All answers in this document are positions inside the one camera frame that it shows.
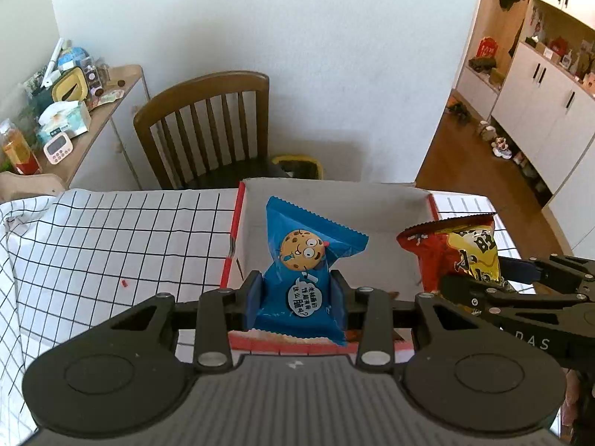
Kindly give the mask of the brown wooden chair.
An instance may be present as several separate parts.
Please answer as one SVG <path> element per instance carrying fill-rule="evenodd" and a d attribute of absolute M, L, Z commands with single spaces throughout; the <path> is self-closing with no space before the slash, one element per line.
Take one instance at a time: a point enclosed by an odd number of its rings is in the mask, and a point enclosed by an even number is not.
<path fill-rule="evenodd" d="M 236 188 L 287 175 L 268 155 L 268 109 L 267 75 L 222 71 L 161 92 L 133 125 L 163 190 Z"/>

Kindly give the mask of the white wall cabinet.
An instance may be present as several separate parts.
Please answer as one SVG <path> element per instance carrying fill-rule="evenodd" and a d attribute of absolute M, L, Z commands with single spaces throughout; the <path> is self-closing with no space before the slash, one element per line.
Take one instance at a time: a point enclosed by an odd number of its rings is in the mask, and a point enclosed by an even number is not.
<path fill-rule="evenodd" d="M 572 253 L 594 252 L 594 0 L 479 0 L 455 90 L 547 192 Z"/>

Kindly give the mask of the white grid tablecloth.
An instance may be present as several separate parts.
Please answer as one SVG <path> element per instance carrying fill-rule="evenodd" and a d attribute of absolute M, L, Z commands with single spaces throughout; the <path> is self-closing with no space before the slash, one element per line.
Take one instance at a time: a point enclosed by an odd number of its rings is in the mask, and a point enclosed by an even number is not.
<path fill-rule="evenodd" d="M 73 189 L 1 207 L 1 441 L 36 443 L 21 382 L 37 355 L 109 317 L 168 292 L 192 301 L 223 282 L 236 193 Z M 473 445 L 476 438 L 435 426 L 376 385 L 367 418 L 354 382 L 325 374 L 305 384 L 289 368 L 282 392 L 334 392 L 340 427 L 320 402 L 289 417 L 272 396 L 191 400 L 130 445 Z"/>

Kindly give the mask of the red yellow chip bag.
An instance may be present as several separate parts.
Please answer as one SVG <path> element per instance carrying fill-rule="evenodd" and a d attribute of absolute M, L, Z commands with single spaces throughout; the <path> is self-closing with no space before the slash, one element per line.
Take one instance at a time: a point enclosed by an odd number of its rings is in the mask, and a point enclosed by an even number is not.
<path fill-rule="evenodd" d="M 494 233 L 494 214 L 481 213 L 420 223 L 403 230 L 396 240 L 418 257 L 425 292 L 436 292 L 450 274 L 503 284 Z"/>

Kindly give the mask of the white digital timer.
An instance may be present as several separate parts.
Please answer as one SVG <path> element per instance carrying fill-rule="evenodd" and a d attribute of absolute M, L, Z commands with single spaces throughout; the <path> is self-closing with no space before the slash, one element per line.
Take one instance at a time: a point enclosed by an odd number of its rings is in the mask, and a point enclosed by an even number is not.
<path fill-rule="evenodd" d="M 57 165 L 74 150 L 72 140 L 66 133 L 56 134 L 44 144 L 44 155 L 51 165 Z"/>

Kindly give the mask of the tissue pack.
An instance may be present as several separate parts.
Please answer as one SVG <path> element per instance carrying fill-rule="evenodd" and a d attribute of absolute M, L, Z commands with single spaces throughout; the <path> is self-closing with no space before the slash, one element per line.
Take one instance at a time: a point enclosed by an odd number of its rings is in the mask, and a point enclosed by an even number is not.
<path fill-rule="evenodd" d="M 58 102 L 48 106 L 39 116 L 36 135 L 44 145 L 56 134 L 65 132 L 73 139 L 88 132 L 90 126 L 91 115 L 84 101 Z"/>

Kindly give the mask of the yellow trash bin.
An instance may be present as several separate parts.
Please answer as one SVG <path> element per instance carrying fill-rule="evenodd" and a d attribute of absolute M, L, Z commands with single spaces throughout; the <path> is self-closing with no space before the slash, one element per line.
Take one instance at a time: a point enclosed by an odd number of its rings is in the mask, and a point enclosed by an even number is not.
<path fill-rule="evenodd" d="M 308 155 L 278 155 L 274 156 L 271 162 L 282 168 L 291 178 L 317 180 L 324 178 L 322 163 Z"/>

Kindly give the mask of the wooden side shelf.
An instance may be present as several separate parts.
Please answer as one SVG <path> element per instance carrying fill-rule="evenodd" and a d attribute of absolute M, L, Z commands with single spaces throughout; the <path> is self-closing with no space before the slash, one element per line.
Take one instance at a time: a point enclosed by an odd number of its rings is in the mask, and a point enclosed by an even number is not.
<path fill-rule="evenodd" d="M 148 101 L 140 65 L 108 69 L 105 92 L 117 99 L 90 109 L 84 102 L 53 104 L 47 114 L 72 112 L 75 135 L 58 132 L 31 150 L 8 120 L 1 124 L 1 148 L 15 157 L 12 169 L 1 173 L 1 199 L 53 194 L 73 187 L 95 191 L 155 188 L 148 161 L 140 158 L 133 116 Z"/>

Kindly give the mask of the yellow lidded container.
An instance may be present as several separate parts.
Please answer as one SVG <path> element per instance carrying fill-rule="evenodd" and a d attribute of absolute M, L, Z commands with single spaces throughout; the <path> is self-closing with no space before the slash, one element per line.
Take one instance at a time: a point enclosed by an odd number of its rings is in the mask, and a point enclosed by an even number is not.
<path fill-rule="evenodd" d="M 82 102 L 88 98 L 89 88 L 80 67 L 64 72 L 51 87 L 51 98 L 58 102 Z"/>

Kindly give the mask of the orange drink bottle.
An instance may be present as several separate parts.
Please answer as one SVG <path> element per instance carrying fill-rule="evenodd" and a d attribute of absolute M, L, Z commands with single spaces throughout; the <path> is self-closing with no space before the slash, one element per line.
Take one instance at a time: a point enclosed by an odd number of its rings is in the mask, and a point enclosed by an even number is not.
<path fill-rule="evenodd" d="M 1 147 L 11 165 L 21 175 L 41 172 L 40 164 L 21 131 L 10 119 L 0 124 Z"/>

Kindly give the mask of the blue cookie snack packet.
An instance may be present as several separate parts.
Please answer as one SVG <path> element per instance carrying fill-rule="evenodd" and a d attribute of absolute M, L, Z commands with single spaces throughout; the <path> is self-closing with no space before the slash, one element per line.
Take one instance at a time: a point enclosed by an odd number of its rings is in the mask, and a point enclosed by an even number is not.
<path fill-rule="evenodd" d="M 301 339 L 346 337 L 331 315 L 330 268 L 363 252 L 365 234 L 272 196 L 266 203 L 272 263 L 263 275 L 254 329 Z"/>

